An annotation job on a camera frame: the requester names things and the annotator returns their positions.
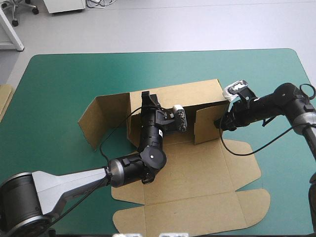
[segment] gray floor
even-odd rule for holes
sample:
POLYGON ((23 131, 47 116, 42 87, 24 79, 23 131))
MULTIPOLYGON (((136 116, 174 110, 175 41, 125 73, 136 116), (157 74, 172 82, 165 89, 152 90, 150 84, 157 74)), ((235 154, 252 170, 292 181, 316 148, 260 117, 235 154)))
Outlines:
POLYGON ((0 51, 0 83, 16 87, 37 54, 291 48, 316 84, 316 0, 118 0, 59 15, 33 3, 39 15, 19 9, 15 28, 25 50, 0 51))

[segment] white cabinet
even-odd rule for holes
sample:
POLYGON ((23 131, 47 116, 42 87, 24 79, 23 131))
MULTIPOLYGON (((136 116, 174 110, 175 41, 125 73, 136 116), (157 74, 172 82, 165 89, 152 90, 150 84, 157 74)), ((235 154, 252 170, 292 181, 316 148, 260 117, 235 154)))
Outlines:
POLYGON ((44 0, 49 13, 85 9, 85 0, 44 0))

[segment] green tabletop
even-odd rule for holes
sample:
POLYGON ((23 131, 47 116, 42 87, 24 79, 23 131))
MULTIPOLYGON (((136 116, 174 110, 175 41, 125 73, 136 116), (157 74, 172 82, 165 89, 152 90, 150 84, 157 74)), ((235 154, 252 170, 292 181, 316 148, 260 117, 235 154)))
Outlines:
MULTIPOLYGON (((0 123, 0 180, 22 171, 64 174, 105 165, 77 124, 97 95, 215 78, 223 87, 244 79, 257 96, 273 92, 284 82, 297 86, 309 82, 291 49, 37 55, 0 123)), ((224 137, 246 141, 256 149, 288 127, 286 118, 278 117, 265 128, 258 122, 225 132, 224 137)), ((126 129, 114 133, 104 150, 111 158, 133 151, 126 129)), ((242 189, 268 190, 270 209, 259 224, 228 233, 311 233, 308 189, 315 160, 304 138, 291 131, 256 157, 262 177, 242 189)), ((60 234, 114 233, 112 215, 134 206, 114 200, 106 187, 54 227, 60 234)))

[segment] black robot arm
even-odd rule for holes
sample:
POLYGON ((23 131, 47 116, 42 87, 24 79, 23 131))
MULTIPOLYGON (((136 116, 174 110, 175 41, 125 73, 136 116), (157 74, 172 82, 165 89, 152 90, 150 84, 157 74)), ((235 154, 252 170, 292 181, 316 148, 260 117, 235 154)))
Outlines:
POLYGON ((113 159, 108 167, 61 176, 42 171, 24 172, 10 177, 0 186, 0 236, 36 237, 60 218, 67 201, 97 188, 120 187, 138 180, 154 180, 166 164, 162 150, 164 133, 184 132, 184 109, 163 109, 156 95, 142 93, 141 135, 138 153, 113 159))
MULTIPOLYGON (((316 110, 310 103, 315 98, 316 90, 309 84, 303 84, 299 88, 291 83, 280 85, 272 94, 258 98, 248 88, 244 80, 237 81, 224 89, 223 95, 229 100, 240 97, 233 103, 229 112, 215 121, 217 128, 234 131, 237 127, 263 120, 263 126, 278 115, 284 115, 288 119, 294 131, 303 135, 316 159, 316 110), (308 96, 302 86, 310 86, 314 94, 308 96)), ((309 201, 312 215, 312 223, 316 232, 316 174, 310 179, 311 188, 309 201)))

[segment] cardboard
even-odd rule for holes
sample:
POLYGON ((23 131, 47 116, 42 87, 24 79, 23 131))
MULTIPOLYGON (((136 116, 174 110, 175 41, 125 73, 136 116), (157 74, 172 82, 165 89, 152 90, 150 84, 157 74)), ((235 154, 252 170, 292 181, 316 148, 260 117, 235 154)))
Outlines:
MULTIPOLYGON (((104 133, 141 106, 141 92, 96 97, 79 120, 88 143, 96 149, 104 133)), ((242 229, 266 215, 270 195, 264 189, 236 192, 261 176, 255 156, 236 157, 218 139, 213 122, 227 107, 217 79, 149 89, 162 107, 181 104, 186 133, 164 134, 165 167, 154 182, 112 188, 115 199, 143 204, 117 211, 113 222, 120 233, 188 232, 191 236, 242 229)), ((127 120, 127 137, 135 146, 140 135, 140 111, 127 120)), ((238 153, 251 152, 245 142, 226 140, 238 153)))
POLYGON ((11 85, 0 85, 0 122, 2 121, 2 118, 10 104, 13 94, 14 89, 11 85))
MULTIPOLYGON (((225 104, 227 104, 217 79, 148 90, 151 94, 157 94, 158 101, 162 107, 172 109, 174 105, 181 104, 186 110, 190 131, 186 134, 174 133, 166 136, 163 140, 164 144, 173 143, 174 141, 190 141, 190 132, 194 132, 196 111, 215 105, 220 105, 219 109, 223 111, 225 104)), ((145 89, 128 93, 97 96, 93 99, 78 121, 83 135, 93 149, 98 147, 106 130, 116 127, 127 115, 141 107, 142 91, 145 91, 145 89)), ((127 138, 135 146, 139 144, 140 127, 140 110, 138 110, 127 120, 127 138)), ((208 127, 208 132, 217 134, 218 130, 215 127, 208 127)), ((203 141, 205 141, 203 138, 199 138, 196 143, 203 141)))

